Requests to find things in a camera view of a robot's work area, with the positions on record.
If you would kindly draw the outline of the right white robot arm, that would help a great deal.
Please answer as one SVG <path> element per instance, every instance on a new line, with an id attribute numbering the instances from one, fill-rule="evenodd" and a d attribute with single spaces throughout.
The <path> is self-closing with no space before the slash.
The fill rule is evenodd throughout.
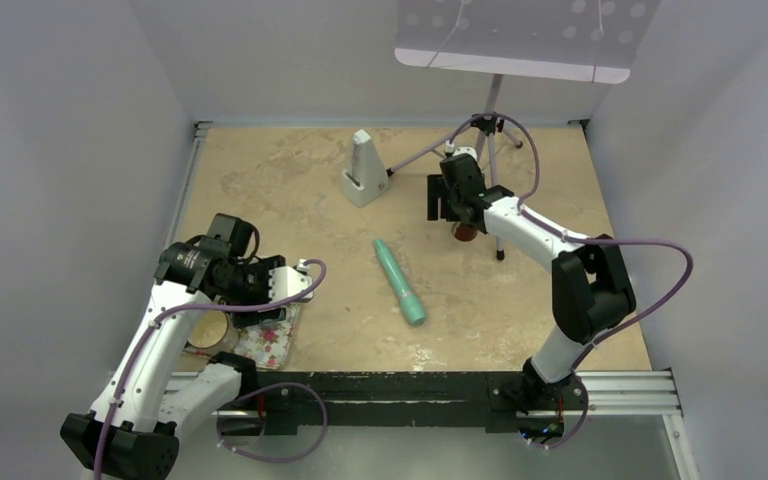
<path id="1" fill-rule="evenodd" d="M 544 407 L 572 378 L 586 345 L 636 309 L 636 297 L 619 247 L 608 235 L 568 233 L 520 206 L 503 186 L 487 186 L 469 153 L 447 157 L 428 184 L 428 218 L 452 223 L 453 236 L 470 242 L 496 236 L 544 267 L 551 279 L 555 326 L 523 365 L 515 399 L 521 410 Z"/>

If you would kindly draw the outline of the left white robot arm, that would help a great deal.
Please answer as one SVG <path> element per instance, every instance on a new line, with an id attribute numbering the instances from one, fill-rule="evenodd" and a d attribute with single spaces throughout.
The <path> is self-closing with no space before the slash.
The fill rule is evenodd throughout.
<path id="1" fill-rule="evenodd" d="M 252 405 L 258 395 L 254 360 L 234 351 L 208 357 L 195 381 L 164 397 L 169 378 L 208 312 L 257 317 L 300 296 L 309 278 L 280 256 L 260 259 L 260 232 L 217 214 L 206 233 L 168 246 L 153 274 L 138 331 L 99 397 L 69 414 L 60 436 L 94 478 L 165 479 L 189 432 L 217 408 Z M 289 289 L 297 279 L 301 288 Z"/>

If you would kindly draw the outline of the brown striped mug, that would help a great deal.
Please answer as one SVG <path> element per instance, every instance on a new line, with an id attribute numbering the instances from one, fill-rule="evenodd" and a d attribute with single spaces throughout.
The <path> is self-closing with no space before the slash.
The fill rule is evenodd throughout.
<path id="1" fill-rule="evenodd" d="M 458 223 L 452 228 L 452 235 L 459 242 L 471 242 L 476 239 L 478 234 L 479 231 L 471 225 Z"/>

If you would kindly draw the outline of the cream mug black handle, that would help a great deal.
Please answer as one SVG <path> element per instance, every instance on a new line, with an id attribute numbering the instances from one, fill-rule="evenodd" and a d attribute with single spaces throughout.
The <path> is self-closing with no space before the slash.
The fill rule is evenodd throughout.
<path id="1" fill-rule="evenodd" d="M 195 325 L 187 345 L 206 354 L 231 352 L 239 342 L 239 331 L 228 314 L 221 311 L 207 311 Z"/>

